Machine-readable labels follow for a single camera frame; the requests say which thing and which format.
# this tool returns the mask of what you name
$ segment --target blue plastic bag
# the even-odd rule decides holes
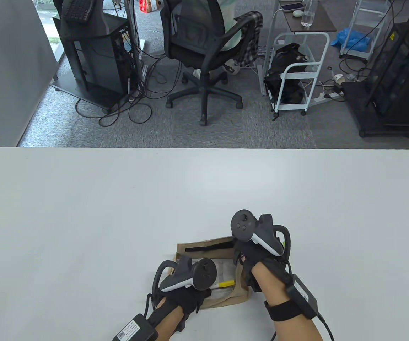
[[[349,28],[344,29],[337,33],[337,38],[331,43],[333,47],[341,47],[346,40],[348,35]],[[351,49],[354,51],[359,52],[367,52],[368,45],[370,44],[370,37],[364,37],[365,34],[357,31],[352,31],[351,35],[349,36],[349,40],[347,43],[347,49]]]

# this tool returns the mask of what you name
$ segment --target office chair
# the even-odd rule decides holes
[[[184,72],[182,83],[191,81],[195,86],[173,93],[167,97],[167,108],[172,108],[175,99],[189,94],[201,95],[200,125],[208,123],[208,95],[216,94],[236,101],[236,108],[242,109],[242,97],[214,85],[218,81],[228,83],[226,72],[210,78],[209,72],[221,67],[231,58],[242,57],[255,32],[255,19],[251,17],[238,21],[225,33],[224,20],[217,0],[165,0],[160,12],[165,42],[165,55],[182,62],[186,67],[201,69],[201,78]],[[232,49],[221,51],[222,47],[244,26],[245,37]]]

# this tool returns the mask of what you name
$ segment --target label sticker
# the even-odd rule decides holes
[[[308,294],[302,289],[302,287],[297,283],[297,281],[294,281],[294,287],[299,291],[299,293],[302,295],[302,297],[307,301],[308,303]]]
[[[131,320],[128,325],[124,327],[118,334],[118,339],[120,341],[128,341],[137,331],[140,330],[140,326],[136,324],[134,320]]]
[[[157,10],[157,0],[151,0],[152,11]]]

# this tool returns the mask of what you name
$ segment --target hand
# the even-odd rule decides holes
[[[211,296],[211,289],[200,291],[190,286],[188,288],[182,287],[167,292],[162,291],[161,293],[168,300],[182,307],[184,315],[188,316],[194,311],[198,313],[201,305],[203,305],[204,299]]]

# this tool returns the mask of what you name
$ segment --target carpet floor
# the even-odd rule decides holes
[[[355,0],[322,0],[337,30],[345,28],[352,16]],[[409,15],[409,0],[396,22],[404,21]],[[398,13],[403,1],[394,2]],[[248,0],[237,2],[236,14],[259,10],[264,16],[261,45],[265,44],[270,18],[271,0]],[[285,30],[280,18],[277,31]],[[159,12],[137,12],[138,29],[141,38],[148,41],[148,52],[162,50],[163,38]],[[309,42],[312,51],[320,51],[323,41]],[[325,58],[320,79],[330,78],[326,67],[339,71],[339,50],[330,47]],[[360,68],[363,64],[350,60],[349,65]],[[157,66],[159,73],[167,78],[166,84],[151,79],[149,88],[162,92],[171,89],[178,62],[162,60]],[[70,70],[66,58],[58,71],[59,77]],[[174,91],[187,88],[178,82]],[[297,111],[283,112],[272,122],[268,98],[259,91],[258,78],[254,70],[244,69],[229,76],[228,85],[220,87],[240,94],[244,108],[236,109],[232,101],[220,97],[209,97],[209,125],[200,127],[200,100],[196,96],[175,101],[172,109],[165,107],[165,98],[144,99],[141,102],[152,107],[152,117],[138,125],[123,112],[111,127],[100,127],[95,119],[80,117],[75,112],[76,98],[48,88],[45,96],[27,128],[19,146],[23,147],[166,147],[166,148],[368,148],[368,149],[409,149],[409,139],[404,137],[365,138],[357,134],[357,127],[345,103],[328,102],[310,108],[302,117]],[[102,114],[99,108],[81,102],[79,110],[86,115]],[[130,111],[133,120],[143,120],[149,115],[145,106],[136,106]],[[108,124],[114,118],[108,118]]]

